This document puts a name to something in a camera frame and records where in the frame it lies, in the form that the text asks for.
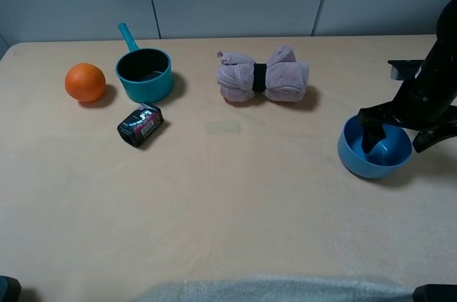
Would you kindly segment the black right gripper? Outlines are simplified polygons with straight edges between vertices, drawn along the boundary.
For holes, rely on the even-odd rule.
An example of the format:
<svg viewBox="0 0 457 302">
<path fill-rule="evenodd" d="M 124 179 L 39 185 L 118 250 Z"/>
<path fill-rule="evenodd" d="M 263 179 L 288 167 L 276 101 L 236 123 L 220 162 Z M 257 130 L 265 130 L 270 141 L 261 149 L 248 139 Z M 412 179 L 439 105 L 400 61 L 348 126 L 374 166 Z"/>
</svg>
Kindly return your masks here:
<svg viewBox="0 0 457 302">
<path fill-rule="evenodd" d="M 421 129 L 412 143 L 417 153 L 456 137 L 456 106 L 450 106 L 456 98 L 456 71 L 421 67 L 414 79 L 402 82 L 392 103 L 359 110 L 361 148 L 365 154 L 386 138 L 383 126 L 395 126 L 396 120 Z"/>
</svg>

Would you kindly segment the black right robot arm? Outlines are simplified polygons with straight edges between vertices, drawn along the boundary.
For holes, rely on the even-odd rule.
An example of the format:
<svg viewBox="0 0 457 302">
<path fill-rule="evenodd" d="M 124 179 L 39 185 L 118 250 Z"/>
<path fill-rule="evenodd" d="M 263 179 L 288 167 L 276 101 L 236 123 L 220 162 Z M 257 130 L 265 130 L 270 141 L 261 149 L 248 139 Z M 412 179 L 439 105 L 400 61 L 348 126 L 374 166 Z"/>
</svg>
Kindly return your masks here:
<svg viewBox="0 0 457 302">
<path fill-rule="evenodd" d="M 365 154 L 386 138 L 383 125 L 417 131 L 413 147 L 420 153 L 456 136 L 456 0 L 441 12 L 436 42 L 423 61 L 390 60 L 402 84 L 392 101 L 360 109 Z"/>
</svg>

